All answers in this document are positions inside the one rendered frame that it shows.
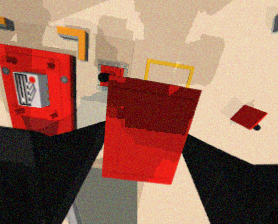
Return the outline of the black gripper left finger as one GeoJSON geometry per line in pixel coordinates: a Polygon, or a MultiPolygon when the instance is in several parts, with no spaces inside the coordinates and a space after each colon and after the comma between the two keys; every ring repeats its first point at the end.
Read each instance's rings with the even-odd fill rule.
{"type": "Polygon", "coordinates": [[[0,167],[25,173],[37,224],[62,224],[105,136],[105,121],[66,133],[0,126],[0,167]]]}

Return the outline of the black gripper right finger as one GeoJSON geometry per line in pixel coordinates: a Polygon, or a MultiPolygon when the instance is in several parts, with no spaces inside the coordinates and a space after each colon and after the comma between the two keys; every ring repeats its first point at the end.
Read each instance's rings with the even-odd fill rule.
{"type": "Polygon", "coordinates": [[[190,134],[182,155],[209,224],[262,224],[278,204],[278,164],[251,164],[190,134]]]}

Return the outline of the yellow rectangular outline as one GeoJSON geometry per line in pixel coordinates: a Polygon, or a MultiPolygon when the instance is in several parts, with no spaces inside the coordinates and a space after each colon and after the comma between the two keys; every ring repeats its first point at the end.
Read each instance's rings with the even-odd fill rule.
{"type": "Polygon", "coordinates": [[[154,59],[148,59],[147,58],[144,80],[148,79],[150,63],[172,66],[172,67],[178,67],[178,68],[184,68],[184,69],[190,69],[191,71],[190,71],[188,82],[187,82],[187,85],[186,85],[186,87],[188,87],[188,88],[190,87],[190,83],[191,83],[191,80],[192,80],[192,76],[193,76],[193,73],[194,73],[195,66],[177,64],[177,63],[171,63],[171,62],[166,62],[166,61],[160,61],[160,60],[154,60],[154,59]]]}

